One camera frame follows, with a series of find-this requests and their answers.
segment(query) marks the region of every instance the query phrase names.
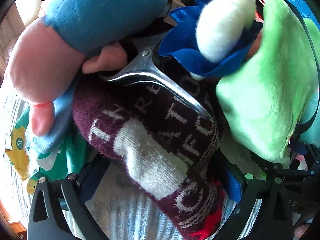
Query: knitted sock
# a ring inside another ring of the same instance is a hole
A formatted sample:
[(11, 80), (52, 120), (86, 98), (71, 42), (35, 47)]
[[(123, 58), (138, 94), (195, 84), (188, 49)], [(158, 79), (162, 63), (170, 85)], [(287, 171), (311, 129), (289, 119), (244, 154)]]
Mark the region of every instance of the knitted sock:
[[(198, 82), (182, 75), (178, 83), (213, 112)], [(134, 184), (185, 239), (203, 240), (217, 230), (225, 194), (200, 175), (218, 148), (215, 120), (202, 119), (160, 86), (118, 87), (96, 74), (80, 82), (73, 116), (93, 147), (123, 160)]]

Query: black strap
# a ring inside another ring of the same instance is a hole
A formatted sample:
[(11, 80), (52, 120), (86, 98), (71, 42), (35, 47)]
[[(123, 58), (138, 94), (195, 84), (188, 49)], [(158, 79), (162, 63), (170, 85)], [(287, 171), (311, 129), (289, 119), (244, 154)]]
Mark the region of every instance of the black strap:
[[(311, 45), (311, 49), (312, 49), (312, 53), (313, 53), (313, 56), (315, 57), (315, 61), (316, 61), (316, 68), (317, 68), (317, 73), (318, 73), (318, 88), (320, 89), (320, 69), (319, 69), (319, 62), (318, 62), (318, 58), (317, 58), (317, 55), (316, 55), (316, 51), (315, 51), (315, 48), (313, 46), (313, 43), (312, 43), (312, 40), (311, 40), (311, 37), (310, 37), (310, 34), (309, 34), (309, 31), (308, 31), (308, 28), (306, 26), (306, 23), (304, 22), (300, 12), (298, 11), (297, 8), (295, 8), (295, 6), (290, 3), (289, 1), (285, 1), (288, 6), (290, 7), (290, 9), (292, 10), (292, 12), (295, 14), (295, 16), (298, 18), (298, 20), (300, 21), (304, 31), (306, 32), (307, 34), (307, 37), (309, 39), (309, 42), (310, 42), (310, 45)], [(310, 118), (309, 121), (303, 123), (303, 124), (300, 124), (298, 123), (296, 128), (295, 128), (295, 131), (294, 131), (294, 136), (296, 137), (299, 137), (300, 134), (306, 132), (307, 130), (309, 130), (309, 128), (312, 126), (315, 118), (316, 118), (316, 115), (318, 113), (318, 108), (319, 108), (319, 104), (320, 104), (320, 91), (318, 90), (318, 105), (317, 105), (317, 108), (316, 108), (316, 111), (315, 113), (313, 114), (313, 116)]]

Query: maroon knit fabric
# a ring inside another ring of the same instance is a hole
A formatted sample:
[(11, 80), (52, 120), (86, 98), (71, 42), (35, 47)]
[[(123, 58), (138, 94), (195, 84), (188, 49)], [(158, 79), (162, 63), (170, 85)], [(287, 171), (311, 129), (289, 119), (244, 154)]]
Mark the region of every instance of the maroon knit fabric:
[[(213, 114), (206, 90), (188, 75), (179, 71), (175, 74), (179, 77), (176, 82)], [(190, 165), (187, 178), (173, 194), (160, 200), (146, 194), (185, 239), (205, 239), (217, 230), (224, 191), (219, 183), (214, 185), (200, 176), (218, 147), (215, 120), (204, 120), (158, 85), (118, 87), (102, 81), (97, 74), (86, 75), (80, 82), (74, 96), (73, 117), (81, 134), (93, 147), (105, 156), (117, 159), (120, 157), (113, 146), (118, 131), (131, 118), (138, 119), (167, 152), (178, 155)], [(108, 134), (108, 141), (92, 133), (92, 127)], [(184, 196), (183, 205), (195, 208), (181, 212), (176, 206), (177, 197), (186, 188), (191, 190)]]

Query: green circular logo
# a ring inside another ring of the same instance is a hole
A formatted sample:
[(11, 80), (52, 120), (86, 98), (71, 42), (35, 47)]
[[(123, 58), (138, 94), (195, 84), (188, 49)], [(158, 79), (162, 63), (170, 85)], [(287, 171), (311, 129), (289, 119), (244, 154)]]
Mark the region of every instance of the green circular logo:
[(18, 137), (16, 140), (16, 145), (19, 150), (22, 150), (23, 149), (23, 139)]

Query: white fluffy tail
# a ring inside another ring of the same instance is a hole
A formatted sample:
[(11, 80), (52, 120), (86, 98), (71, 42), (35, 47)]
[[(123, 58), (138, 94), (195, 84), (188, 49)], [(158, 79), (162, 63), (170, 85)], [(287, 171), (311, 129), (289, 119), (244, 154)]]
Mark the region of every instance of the white fluffy tail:
[(213, 0), (199, 17), (196, 39), (199, 51), (210, 62), (223, 60), (238, 42), (243, 28), (255, 19), (255, 0)]

